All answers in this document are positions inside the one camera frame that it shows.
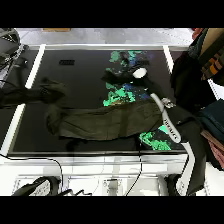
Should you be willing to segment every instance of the blue-gray garment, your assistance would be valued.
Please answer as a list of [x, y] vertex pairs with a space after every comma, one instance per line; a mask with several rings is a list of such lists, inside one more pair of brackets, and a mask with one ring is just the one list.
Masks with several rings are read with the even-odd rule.
[[208, 28], [202, 31], [201, 36], [198, 38], [197, 43], [194, 46], [188, 48], [188, 54], [191, 58], [197, 59], [201, 53], [202, 44], [204, 42], [205, 36], [208, 32]]
[[224, 100], [208, 105], [199, 112], [198, 118], [217, 140], [224, 143]]

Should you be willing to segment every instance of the stack of clothes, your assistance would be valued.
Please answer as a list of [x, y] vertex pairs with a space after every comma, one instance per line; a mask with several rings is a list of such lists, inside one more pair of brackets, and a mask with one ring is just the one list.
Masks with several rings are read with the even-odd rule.
[[207, 153], [209, 161], [219, 170], [224, 169], [224, 100], [210, 104], [198, 113], [204, 126], [202, 135], [208, 140], [212, 153]]

